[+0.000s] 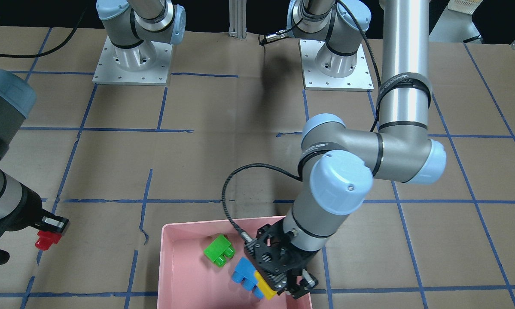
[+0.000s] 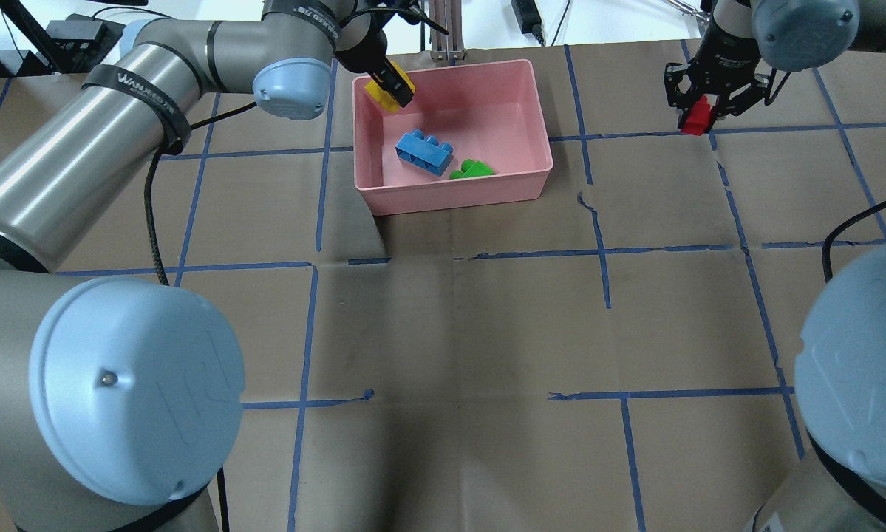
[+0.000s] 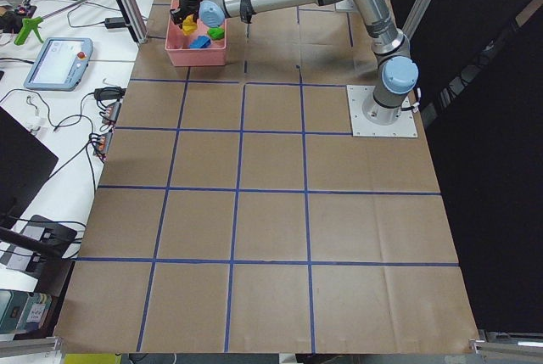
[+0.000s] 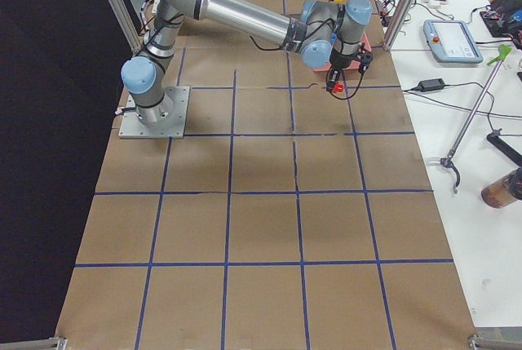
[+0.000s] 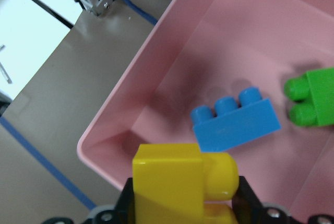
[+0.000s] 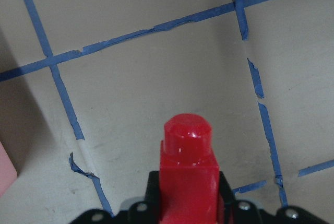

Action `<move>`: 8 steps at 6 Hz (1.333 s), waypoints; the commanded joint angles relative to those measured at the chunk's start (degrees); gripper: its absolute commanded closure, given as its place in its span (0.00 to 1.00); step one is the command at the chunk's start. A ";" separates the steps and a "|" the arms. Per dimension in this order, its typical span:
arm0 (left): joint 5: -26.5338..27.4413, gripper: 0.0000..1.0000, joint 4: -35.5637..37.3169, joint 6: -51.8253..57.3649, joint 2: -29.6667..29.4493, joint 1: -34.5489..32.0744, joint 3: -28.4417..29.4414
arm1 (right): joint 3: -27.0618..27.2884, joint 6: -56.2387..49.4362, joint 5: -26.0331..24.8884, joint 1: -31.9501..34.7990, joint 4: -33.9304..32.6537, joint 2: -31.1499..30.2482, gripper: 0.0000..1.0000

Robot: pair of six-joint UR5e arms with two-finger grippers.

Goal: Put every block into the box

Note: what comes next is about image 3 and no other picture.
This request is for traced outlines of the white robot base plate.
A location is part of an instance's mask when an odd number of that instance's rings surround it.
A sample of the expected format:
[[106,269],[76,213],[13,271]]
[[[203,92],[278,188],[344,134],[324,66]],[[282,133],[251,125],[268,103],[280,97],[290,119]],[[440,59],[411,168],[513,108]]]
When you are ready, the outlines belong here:
[[410,101],[405,97],[396,109],[380,106],[373,96],[375,86],[347,85],[347,101],[353,137],[417,138]]

